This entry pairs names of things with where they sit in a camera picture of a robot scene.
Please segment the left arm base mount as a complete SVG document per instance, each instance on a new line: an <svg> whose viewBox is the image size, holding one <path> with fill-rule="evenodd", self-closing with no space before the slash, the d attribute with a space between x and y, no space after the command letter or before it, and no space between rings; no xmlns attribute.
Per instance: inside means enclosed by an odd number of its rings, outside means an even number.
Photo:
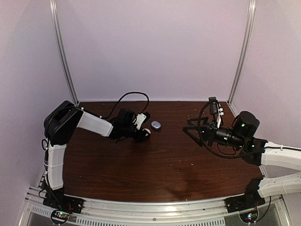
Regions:
<svg viewBox="0 0 301 226"><path fill-rule="evenodd" d="M65 224L71 220L75 215L82 212L84 200L71 196L65 196L61 202L54 198L45 197L43 205L53 208L50 213L50 220L55 225Z"/></svg>

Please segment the aluminium frame post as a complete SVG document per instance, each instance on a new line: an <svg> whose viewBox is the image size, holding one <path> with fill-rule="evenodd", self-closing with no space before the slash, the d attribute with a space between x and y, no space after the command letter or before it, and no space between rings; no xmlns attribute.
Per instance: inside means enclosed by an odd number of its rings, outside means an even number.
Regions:
<svg viewBox="0 0 301 226"><path fill-rule="evenodd" d="M247 50L249 47L249 43L251 40L252 32L253 32L253 25L256 15L256 0L249 0L249 6L247 10L247 16L246 16L246 25L245 25L245 31L241 46L241 51L238 59L238 65L235 73L235 77L232 83L232 87L230 90L229 98L228 98L228 105L232 105L236 91L238 89L239 80L242 75L242 71L244 68L244 64L246 61L247 56Z"/></svg>
<svg viewBox="0 0 301 226"><path fill-rule="evenodd" d="M66 57L66 53L65 53L65 49L64 49L64 45L63 45L63 37L62 37L62 33L61 33L61 28L60 28L60 22L59 22L59 14L58 14L58 10L57 10L57 3L56 0L50 0L49 1L49 6L50 6L50 13L51 13L51 17L52 17L52 23L53 23L53 27L54 27L54 34L55 34L55 38L56 38L56 43L57 43L57 47L58 47L58 53L59 53L59 58L62 64L62 69L63 69L63 73L66 79L66 83L72 98L72 101L75 105L79 104L79 100L75 91L75 87L71 78L71 74L70 74L70 69L68 66L68 61L67 61L67 57Z"/></svg>

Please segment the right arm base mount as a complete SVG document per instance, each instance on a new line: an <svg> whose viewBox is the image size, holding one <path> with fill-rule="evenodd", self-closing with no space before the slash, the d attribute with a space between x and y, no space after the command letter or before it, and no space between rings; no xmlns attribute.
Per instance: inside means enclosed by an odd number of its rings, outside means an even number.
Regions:
<svg viewBox="0 0 301 226"><path fill-rule="evenodd" d="M264 205L265 199L252 194L244 194L225 199L228 213L238 212L242 222L253 224L259 219L258 207Z"/></svg>

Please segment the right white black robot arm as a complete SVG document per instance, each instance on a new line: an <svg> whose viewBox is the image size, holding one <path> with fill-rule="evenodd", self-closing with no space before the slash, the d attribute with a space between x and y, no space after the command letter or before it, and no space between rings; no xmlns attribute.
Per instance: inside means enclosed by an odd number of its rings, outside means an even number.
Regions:
<svg viewBox="0 0 301 226"><path fill-rule="evenodd" d="M207 117L188 119L183 132L200 147L223 159L242 159L256 166L279 166L297 173L276 178L255 178L246 187L241 204L250 208L259 199L269 196L298 193L301 190L301 150L265 139L255 138L259 120L242 111L231 127L222 124L222 118L209 121Z"/></svg>

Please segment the purple earbud charging case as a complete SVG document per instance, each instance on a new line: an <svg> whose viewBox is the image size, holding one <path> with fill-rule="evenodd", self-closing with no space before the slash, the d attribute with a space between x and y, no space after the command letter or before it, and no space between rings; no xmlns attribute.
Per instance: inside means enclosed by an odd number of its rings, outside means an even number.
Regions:
<svg viewBox="0 0 301 226"><path fill-rule="evenodd" d="M158 121L152 121L151 122L151 127L152 127L153 130L161 130L162 125Z"/></svg>

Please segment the right aluminium frame post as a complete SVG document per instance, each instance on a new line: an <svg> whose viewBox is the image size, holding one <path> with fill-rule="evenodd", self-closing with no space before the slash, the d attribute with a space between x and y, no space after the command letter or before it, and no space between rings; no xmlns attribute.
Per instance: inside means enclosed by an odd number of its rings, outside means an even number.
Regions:
<svg viewBox="0 0 301 226"><path fill-rule="evenodd" d="M244 68L244 64L246 61L247 56L247 50L249 47L249 43L251 40L252 32L253 32L253 25L256 15L256 0L249 0L249 6L247 10L247 16L246 16L246 25L245 25L245 31L241 46L241 51L238 59L238 65L235 73L235 77L232 83L232 87L230 90L229 98L228 98L228 105L232 105L236 91L238 89L239 80L242 75L242 71Z"/></svg>

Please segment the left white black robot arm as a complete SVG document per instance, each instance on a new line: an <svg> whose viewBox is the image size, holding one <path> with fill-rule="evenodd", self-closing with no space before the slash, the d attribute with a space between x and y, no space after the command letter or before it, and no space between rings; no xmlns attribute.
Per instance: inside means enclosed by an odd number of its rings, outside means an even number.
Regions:
<svg viewBox="0 0 301 226"><path fill-rule="evenodd" d="M46 171L46 190L49 201L57 209L67 206L68 200L63 191L64 153L76 129L84 129L115 141L132 138L139 143L146 140L151 132L143 124L150 118L146 111L136 114L122 108L111 120L75 106L70 101L61 103L44 120L42 148Z"/></svg>

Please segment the left aluminium frame post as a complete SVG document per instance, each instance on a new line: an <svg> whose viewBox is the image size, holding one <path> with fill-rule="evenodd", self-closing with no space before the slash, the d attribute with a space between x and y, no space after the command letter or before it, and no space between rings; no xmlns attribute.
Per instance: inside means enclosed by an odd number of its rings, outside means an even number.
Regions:
<svg viewBox="0 0 301 226"><path fill-rule="evenodd" d="M49 1L49 6L50 6L50 13L51 13L51 17L52 17L52 23L53 23L53 27L54 27L54 34L55 34L55 38L56 38L56 43L57 43L57 47L58 47L58 53L59 53L59 58L62 64L62 69L63 69L63 73L66 79L66 83L72 98L72 101L75 105L79 104L79 100L75 91L75 87L71 78L71 74L70 74L70 69L68 66L68 61L67 61L67 57L66 57L66 53L65 53L65 49L64 49L64 45L63 45L63 37L62 37L62 33L61 33L61 28L60 28L60 22L59 22L59 14L58 14L58 10L57 10L57 3L56 0L50 0Z"/></svg>

